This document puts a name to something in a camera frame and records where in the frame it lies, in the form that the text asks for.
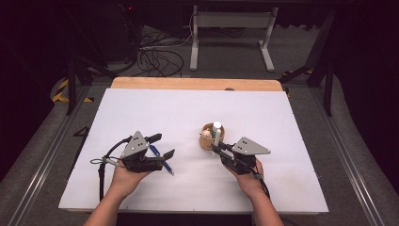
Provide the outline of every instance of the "blue pen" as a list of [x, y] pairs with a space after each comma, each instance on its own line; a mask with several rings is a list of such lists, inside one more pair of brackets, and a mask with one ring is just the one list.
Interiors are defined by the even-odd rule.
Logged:
[[[158, 150], [155, 148], [155, 146], [150, 145], [150, 149], [151, 149], [151, 151], [152, 151], [156, 156], [161, 157], [161, 154], [158, 152]], [[172, 175], [174, 175], [173, 169], [169, 166], [169, 164], [168, 164], [166, 161], [164, 161], [164, 167], [165, 167]]]

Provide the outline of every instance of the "forearm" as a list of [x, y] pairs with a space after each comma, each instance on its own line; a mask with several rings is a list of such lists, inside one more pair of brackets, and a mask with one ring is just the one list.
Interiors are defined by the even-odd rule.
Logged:
[[118, 210], [123, 197], [108, 192], [85, 223], [85, 226], [110, 226], [117, 222]]
[[249, 198], [255, 215], [256, 226], [283, 225], [273, 203], [265, 194]]

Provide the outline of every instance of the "white board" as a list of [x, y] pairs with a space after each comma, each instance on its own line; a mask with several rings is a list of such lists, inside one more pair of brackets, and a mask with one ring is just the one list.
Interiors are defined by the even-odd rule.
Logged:
[[[252, 207], [219, 156], [200, 148], [202, 126], [220, 121], [224, 142], [248, 137], [271, 154], [257, 155], [279, 213], [327, 212], [295, 116], [283, 91], [108, 89], [61, 198], [59, 208], [92, 211], [99, 203], [99, 165], [116, 143], [139, 130], [144, 137], [161, 133], [153, 143], [161, 154], [175, 149], [165, 168], [141, 181], [120, 211], [157, 213], [250, 213]], [[119, 157], [124, 145], [111, 155]], [[154, 156], [148, 150], [147, 156]], [[114, 167], [105, 168], [104, 192]]]

